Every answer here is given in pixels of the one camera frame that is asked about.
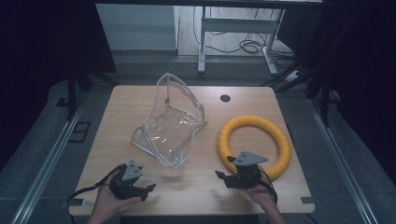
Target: yellow foam ring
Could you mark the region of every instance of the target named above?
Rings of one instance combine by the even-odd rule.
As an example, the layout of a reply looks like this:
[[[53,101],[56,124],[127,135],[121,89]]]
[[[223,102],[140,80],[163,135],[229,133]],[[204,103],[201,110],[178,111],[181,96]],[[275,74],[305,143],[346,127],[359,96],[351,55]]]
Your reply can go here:
[[[268,174],[271,180],[275,180],[280,177],[286,171],[286,169],[288,169],[288,166],[290,164],[291,149],[289,140],[286,135],[273,122],[261,116],[241,115],[230,119],[229,121],[227,121],[227,123],[224,124],[218,136],[218,150],[221,160],[232,172],[236,172],[235,165],[227,160],[228,156],[233,156],[233,153],[231,152],[229,146],[229,139],[231,132],[235,128],[243,125],[254,125],[261,127],[275,138],[279,147],[279,156],[275,164],[265,169],[265,172]]]

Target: white wall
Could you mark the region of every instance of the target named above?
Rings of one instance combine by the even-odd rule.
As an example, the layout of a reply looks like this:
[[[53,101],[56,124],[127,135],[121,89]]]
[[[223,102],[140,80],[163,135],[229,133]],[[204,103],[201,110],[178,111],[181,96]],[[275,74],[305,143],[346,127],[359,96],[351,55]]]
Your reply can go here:
[[[112,50],[177,49],[177,7],[96,4]]]

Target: human hand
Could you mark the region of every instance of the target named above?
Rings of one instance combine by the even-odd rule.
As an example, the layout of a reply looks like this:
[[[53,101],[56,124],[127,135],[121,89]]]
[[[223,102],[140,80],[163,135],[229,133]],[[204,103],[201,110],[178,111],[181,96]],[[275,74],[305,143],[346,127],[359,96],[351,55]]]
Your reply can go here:
[[[259,169],[263,172],[261,181],[265,184],[272,186],[271,180],[265,174],[264,169],[259,165]],[[271,190],[266,187],[257,184],[253,188],[243,189],[243,191],[249,196],[249,198],[257,203],[268,216],[270,224],[284,224],[286,221],[283,219],[278,207],[276,206],[275,199],[271,194]]]
[[[271,181],[265,174],[264,169],[260,165],[258,166],[259,169],[263,172],[261,181],[271,186]],[[259,204],[261,207],[267,203],[276,203],[273,196],[271,195],[271,191],[263,185],[257,184],[253,188],[243,189],[243,191],[250,197],[253,202]]]
[[[116,198],[108,187],[112,177],[113,175],[99,188],[88,224],[104,223],[114,217],[122,207],[141,201],[140,197],[132,197],[125,200]]]

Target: transparent plastic bag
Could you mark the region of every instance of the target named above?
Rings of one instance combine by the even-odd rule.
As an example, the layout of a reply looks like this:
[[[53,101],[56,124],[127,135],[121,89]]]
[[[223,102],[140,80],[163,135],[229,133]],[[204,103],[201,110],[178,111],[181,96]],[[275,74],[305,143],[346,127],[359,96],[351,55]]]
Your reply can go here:
[[[178,167],[189,157],[194,136],[206,124],[204,106],[186,84],[171,74],[157,82],[155,99],[132,144],[162,164]]]

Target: gray floor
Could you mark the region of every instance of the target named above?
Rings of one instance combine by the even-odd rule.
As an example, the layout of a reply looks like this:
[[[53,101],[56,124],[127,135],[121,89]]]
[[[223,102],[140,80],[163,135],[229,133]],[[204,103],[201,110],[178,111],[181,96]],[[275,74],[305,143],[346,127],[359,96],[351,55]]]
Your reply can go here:
[[[192,56],[114,55],[118,73],[110,76],[121,85],[155,85],[158,78],[168,72],[191,86],[259,86],[271,78],[262,57],[209,56],[205,73],[198,74],[195,54],[187,53],[186,48],[185,55]],[[56,162],[48,182],[42,193],[38,194],[37,204],[29,206],[32,214],[28,214],[28,223],[70,223],[67,209],[62,208],[61,204],[76,190],[112,90],[97,77],[92,77],[92,82],[92,90],[88,92],[87,101],[78,119],[79,122],[91,123],[88,135],[82,143],[65,144],[64,152]],[[304,97],[305,85],[306,83],[302,83],[291,90],[277,93],[276,98],[289,127],[316,209],[311,214],[284,216],[288,223],[365,223],[358,209],[359,203],[353,198]],[[1,171],[0,223],[9,223],[16,216],[43,161],[66,124],[67,108],[57,106],[58,100],[66,97],[65,82],[51,89],[48,103],[35,126]],[[396,214],[393,212],[396,210],[394,184],[370,150],[345,123],[336,105],[330,106],[329,122],[337,145],[367,198],[377,223],[396,223]],[[80,138],[77,133],[70,136],[72,140]],[[86,220],[86,217],[76,217],[77,223],[84,223]],[[259,220],[260,223],[265,223],[265,215],[259,216]],[[118,222],[118,217],[109,221]]]

